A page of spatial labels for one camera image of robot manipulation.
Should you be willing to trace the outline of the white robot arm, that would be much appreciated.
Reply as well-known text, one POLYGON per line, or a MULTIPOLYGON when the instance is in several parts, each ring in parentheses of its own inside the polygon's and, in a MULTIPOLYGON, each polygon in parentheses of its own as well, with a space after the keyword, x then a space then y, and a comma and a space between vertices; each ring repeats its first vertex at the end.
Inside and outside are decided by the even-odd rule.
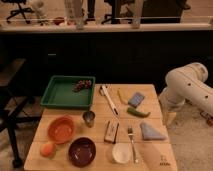
POLYGON ((213 116, 213 88, 205 84, 208 70, 199 62, 175 68, 165 76, 166 87, 159 95, 164 110, 181 108, 185 100, 213 116))

